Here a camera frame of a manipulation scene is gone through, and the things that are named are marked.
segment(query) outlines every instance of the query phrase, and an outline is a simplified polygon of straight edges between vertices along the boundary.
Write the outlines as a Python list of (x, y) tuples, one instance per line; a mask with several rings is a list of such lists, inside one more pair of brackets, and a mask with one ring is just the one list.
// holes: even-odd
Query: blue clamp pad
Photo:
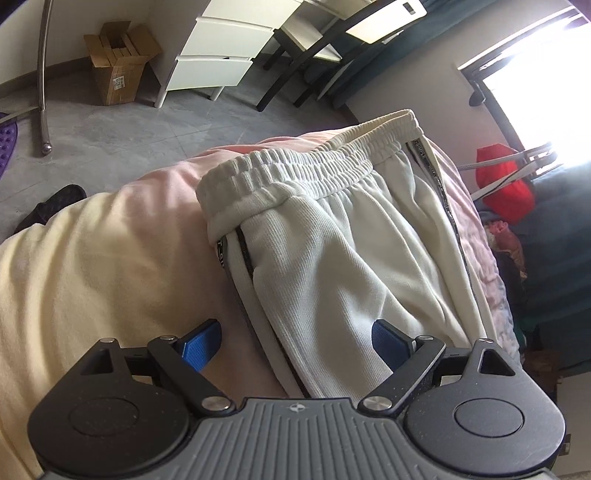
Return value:
[(413, 339), (386, 320), (376, 320), (371, 329), (371, 342), (379, 357), (395, 372), (414, 353)]
[(222, 346), (222, 326), (209, 319), (179, 340), (183, 360), (198, 372), (207, 365)]

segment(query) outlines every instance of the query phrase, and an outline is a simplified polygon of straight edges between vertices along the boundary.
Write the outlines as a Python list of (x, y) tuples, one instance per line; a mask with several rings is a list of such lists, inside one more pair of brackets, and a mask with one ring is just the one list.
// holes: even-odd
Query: white wall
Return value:
[[(426, 135), (456, 164), (473, 163), (477, 148), (506, 141), (485, 106), (468, 105), (473, 90), (457, 68), (568, 5), (566, 0), (498, 0), (391, 66), (347, 106), (360, 121), (410, 108)], [(476, 190), (473, 171), (464, 181)]]
[[(87, 56), (83, 35), (97, 34), (106, 21), (143, 22), (152, 0), (55, 0), (47, 64)], [(0, 84), (37, 68), (43, 0), (27, 0), (0, 25)]]
[(556, 475), (591, 470), (591, 372), (563, 378), (558, 386), (558, 406), (570, 433), (570, 453), (558, 457)]

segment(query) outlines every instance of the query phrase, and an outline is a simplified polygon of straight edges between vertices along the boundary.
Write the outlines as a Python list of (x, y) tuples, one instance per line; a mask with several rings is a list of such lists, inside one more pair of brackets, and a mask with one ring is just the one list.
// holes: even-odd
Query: white sweatpants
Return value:
[(312, 396), (359, 399), (375, 388), (391, 373), (372, 349), (376, 319), (454, 346), (494, 338), (437, 173), (414, 115), (402, 112), (310, 153), (255, 152), (204, 177), (210, 241), (226, 236), (232, 278), (288, 393), (300, 392), (285, 355)]

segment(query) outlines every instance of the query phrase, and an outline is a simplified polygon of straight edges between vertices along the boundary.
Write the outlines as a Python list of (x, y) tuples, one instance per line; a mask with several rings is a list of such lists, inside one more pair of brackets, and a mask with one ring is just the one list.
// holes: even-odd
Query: gray grip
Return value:
[[(554, 477), (538, 473), (539, 480)], [(456, 480), (418, 452), (395, 421), (366, 417), (347, 398), (250, 398), (201, 422), (188, 445), (137, 480)], [(45, 480), (66, 480), (48, 473)]]

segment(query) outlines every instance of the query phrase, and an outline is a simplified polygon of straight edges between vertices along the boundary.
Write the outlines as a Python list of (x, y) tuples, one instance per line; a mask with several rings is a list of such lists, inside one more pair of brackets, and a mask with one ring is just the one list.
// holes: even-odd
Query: stainless steel pole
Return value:
[(41, 152), (49, 155), (53, 150), (47, 130), (47, 112), (45, 109), (45, 59), (47, 53), (47, 34), (49, 32), (49, 20), (53, 0), (45, 0), (43, 14), (41, 16), (41, 31), (39, 33), (39, 51), (37, 57), (37, 88), (39, 104), (39, 127), (41, 129)]

